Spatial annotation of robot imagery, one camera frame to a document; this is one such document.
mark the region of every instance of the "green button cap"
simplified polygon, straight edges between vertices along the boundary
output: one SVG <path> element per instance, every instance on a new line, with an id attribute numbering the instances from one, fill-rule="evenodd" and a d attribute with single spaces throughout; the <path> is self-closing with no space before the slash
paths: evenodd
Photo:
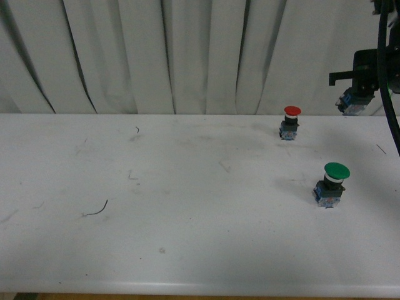
<path id="1" fill-rule="evenodd" d="M 334 179 L 346 179 L 350 177 L 348 167 L 338 162 L 329 162 L 325 165 L 325 172 Z"/>

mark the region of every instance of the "dark wire scrap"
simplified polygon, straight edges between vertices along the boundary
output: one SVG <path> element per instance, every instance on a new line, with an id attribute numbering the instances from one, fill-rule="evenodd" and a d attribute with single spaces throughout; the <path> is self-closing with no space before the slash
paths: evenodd
<path id="1" fill-rule="evenodd" d="M 95 212 L 94 214 L 99 214 L 99 213 L 101 213 L 101 212 L 104 210 L 104 208 L 106 208 L 107 203 L 108 203 L 108 199 L 106 200 L 106 203 L 104 204 L 103 208 L 102 208 L 100 211 Z M 93 216 L 94 214 L 82 214 L 82 215 L 83 215 L 84 217 L 86 217 L 86 216 Z"/>

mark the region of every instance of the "red button cap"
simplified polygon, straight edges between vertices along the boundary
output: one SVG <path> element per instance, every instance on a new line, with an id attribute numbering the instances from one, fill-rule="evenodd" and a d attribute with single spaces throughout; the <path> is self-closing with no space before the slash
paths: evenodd
<path id="1" fill-rule="evenodd" d="M 297 116 L 301 114 L 301 109 L 299 109 L 297 106 L 286 106 L 285 113 L 289 116 Z"/>

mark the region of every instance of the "curtain fold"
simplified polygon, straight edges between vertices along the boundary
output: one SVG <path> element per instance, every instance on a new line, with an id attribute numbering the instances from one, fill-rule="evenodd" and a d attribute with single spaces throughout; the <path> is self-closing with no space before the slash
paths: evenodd
<path id="1" fill-rule="evenodd" d="M 0 22 L 0 45 L 0 112 L 52 113 L 3 22 Z"/>
<path id="2" fill-rule="evenodd" d="M 339 115 L 364 1 L 3 0 L 0 112 Z M 399 106 L 394 97 L 394 106 Z M 364 114 L 382 115 L 380 95 Z"/>
<path id="3" fill-rule="evenodd" d="M 56 113 L 94 113 L 79 77 L 62 2 L 12 0 L 8 4 L 43 93 Z"/>
<path id="4" fill-rule="evenodd" d="M 139 114 L 173 114 L 160 0 L 119 0 L 122 31 Z"/>
<path id="5" fill-rule="evenodd" d="M 116 1 L 64 0 L 88 93 L 101 114 L 137 113 Z"/>
<path id="6" fill-rule="evenodd" d="M 211 0 L 164 0 L 167 53 L 177 114 L 205 114 Z"/>

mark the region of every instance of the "white table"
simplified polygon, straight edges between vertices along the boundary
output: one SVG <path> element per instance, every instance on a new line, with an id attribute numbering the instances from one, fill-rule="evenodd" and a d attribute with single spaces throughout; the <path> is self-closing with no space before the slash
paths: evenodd
<path id="1" fill-rule="evenodd" d="M 386 119 L 282 120 L 0 115 L 0 291 L 400 297 Z M 331 161 L 351 177 L 324 209 Z"/>

